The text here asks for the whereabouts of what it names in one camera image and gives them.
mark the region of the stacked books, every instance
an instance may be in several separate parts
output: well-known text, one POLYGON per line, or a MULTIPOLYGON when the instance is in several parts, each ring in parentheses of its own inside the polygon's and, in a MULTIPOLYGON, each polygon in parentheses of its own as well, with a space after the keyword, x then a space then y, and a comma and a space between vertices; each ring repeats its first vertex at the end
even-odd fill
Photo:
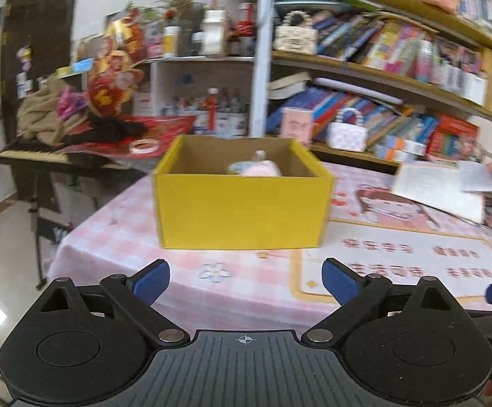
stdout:
POLYGON ((424 42, 431 40, 430 32, 402 20, 344 14, 320 31, 317 54, 415 78, 424 42))
POLYGON ((438 116, 438 121, 427 146, 427 155, 453 159, 461 138, 477 140, 479 127, 470 122, 443 113, 438 116))
POLYGON ((381 159, 398 162, 416 160, 426 154, 427 143, 437 125, 438 120, 428 115, 403 118, 372 150, 381 159))
POLYGON ((461 0, 459 17, 492 34, 492 0, 461 0))
MULTIPOLYGON (((287 107, 312 110, 314 127, 312 139, 318 142, 326 141, 328 125, 333 122, 338 112, 344 108, 354 108, 362 114, 362 126, 367 129, 367 145, 372 145, 396 127, 403 116, 409 115, 412 110, 404 109, 401 114, 390 105, 379 103, 376 100, 348 93, 332 91, 331 89, 309 86, 285 100, 267 118, 267 133, 278 134, 282 124, 283 110, 287 107)), ((355 123, 356 117, 347 113, 342 121, 355 123)))
POLYGON ((487 93, 479 52, 403 19, 342 14, 320 26, 317 54, 436 84, 483 105, 487 93))

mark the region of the table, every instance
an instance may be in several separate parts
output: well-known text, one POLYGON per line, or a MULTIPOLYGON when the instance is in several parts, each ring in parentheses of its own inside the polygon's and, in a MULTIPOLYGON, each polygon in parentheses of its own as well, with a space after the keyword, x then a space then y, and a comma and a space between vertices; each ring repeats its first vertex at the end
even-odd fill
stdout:
POLYGON ((326 166, 337 182, 320 248, 165 250, 158 244, 148 176, 74 229, 48 276, 97 284, 164 258, 171 283, 154 308, 191 335, 196 329, 295 329, 301 335, 338 307, 321 284, 326 257, 399 284, 435 275, 467 309, 492 310, 483 298, 492 283, 492 242, 480 229, 392 196, 391 175, 326 166))

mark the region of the tape roll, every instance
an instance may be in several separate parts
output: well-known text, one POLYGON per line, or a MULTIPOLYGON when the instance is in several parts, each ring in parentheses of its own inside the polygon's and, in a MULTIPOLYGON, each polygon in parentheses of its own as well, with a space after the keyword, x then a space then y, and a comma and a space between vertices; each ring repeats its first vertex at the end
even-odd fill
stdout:
POLYGON ((155 139, 139 139, 129 144, 129 152, 134 155, 147 155, 159 148, 159 142, 155 139))

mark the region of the metal pole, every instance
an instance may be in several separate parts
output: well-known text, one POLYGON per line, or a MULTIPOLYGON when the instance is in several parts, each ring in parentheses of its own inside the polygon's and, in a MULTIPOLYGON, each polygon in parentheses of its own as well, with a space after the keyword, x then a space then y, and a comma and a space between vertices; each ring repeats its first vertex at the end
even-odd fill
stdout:
POLYGON ((267 123, 267 84, 270 78, 272 53, 273 0, 257 0, 257 47, 253 67, 250 110, 250 137, 265 136, 267 123))

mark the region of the paper sheet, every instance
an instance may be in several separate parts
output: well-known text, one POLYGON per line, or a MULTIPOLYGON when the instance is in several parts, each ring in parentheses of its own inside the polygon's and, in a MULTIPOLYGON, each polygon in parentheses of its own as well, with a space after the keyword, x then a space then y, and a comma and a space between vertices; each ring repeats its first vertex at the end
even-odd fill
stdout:
POLYGON ((484 219, 483 195, 461 191, 458 168, 402 164, 391 192, 478 224, 484 219))
POLYGON ((492 174, 484 164, 462 160, 458 163, 461 172, 461 190, 465 192, 492 193, 492 174))

